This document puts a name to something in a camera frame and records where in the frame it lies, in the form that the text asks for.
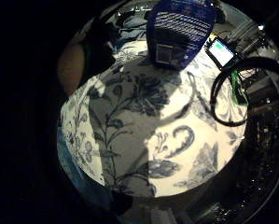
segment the black cable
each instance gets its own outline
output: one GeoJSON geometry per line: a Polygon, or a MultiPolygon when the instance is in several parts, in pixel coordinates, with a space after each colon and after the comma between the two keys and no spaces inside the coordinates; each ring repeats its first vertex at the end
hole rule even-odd
{"type": "Polygon", "coordinates": [[[267,69],[279,75],[279,62],[270,58],[252,57],[252,58],[243,59],[238,63],[234,64],[233,66],[226,68],[216,77],[211,89],[210,106],[211,106],[211,114],[217,122],[230,127],[237,127],[246,122],[246,119],[242,121],[236,121],[236,122],[234,121],[226,122],[224,120],[219,119],[215,111],[216,98],[219,93],[219,90],[221,89],[223,82],[227,77],[231,76],[231,73],[233,71],[240,72],[243,70],[250,70],[254,68],[267,69]]]}

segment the green cable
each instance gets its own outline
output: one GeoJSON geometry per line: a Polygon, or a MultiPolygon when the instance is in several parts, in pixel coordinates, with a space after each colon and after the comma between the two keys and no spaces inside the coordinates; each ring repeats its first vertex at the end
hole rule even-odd
{"type": "Polygon", "coordinates": [[[242,80],[238,71],[231,73],[232,101],[237,105],[248,106],[248,98],[245,90],[242,88],[242,80]]]}

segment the floral tablecloth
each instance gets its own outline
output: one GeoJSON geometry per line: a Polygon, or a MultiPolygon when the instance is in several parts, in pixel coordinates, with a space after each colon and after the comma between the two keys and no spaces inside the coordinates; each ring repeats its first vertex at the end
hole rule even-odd
{"type": "MultiPolygon", "coordinates": [[[[63,135],[93,180],[132,196],[160,197],[193,189],[216,175],[244,138],[209,113],[219,73],[204,49],[181,72],[154,67],[146,41],[133,41],[116,63],[76,90],[62,107],[63,135]]],[[[241,120],[225,82],[217,114],[241,120]]]]}

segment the electronic device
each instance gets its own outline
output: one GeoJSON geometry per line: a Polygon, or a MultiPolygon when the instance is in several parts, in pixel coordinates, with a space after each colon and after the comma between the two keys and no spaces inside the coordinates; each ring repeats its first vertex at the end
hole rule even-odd
{"type": "Polygon", "coordinates": [[[207,46],[206,52],[220,70],[238,59],[237,52],[218,36],[207,46]]]}
{"type": "Polygon", "coordinates": [[[210,0],[161,0],[149,13],[146,42],[149,60],[183,70],[202,49],[215,25],[210,0]]]}

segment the person's arm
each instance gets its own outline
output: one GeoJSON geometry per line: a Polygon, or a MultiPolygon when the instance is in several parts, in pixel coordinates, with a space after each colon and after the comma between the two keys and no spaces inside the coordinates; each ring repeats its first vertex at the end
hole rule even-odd
{"type": "Polygon", "coordinates": [[[65,48],[57,64],[57,75],[65,93],[69,96],[78,87],[84,69],[84,51],[81,45],[65,48]]]}

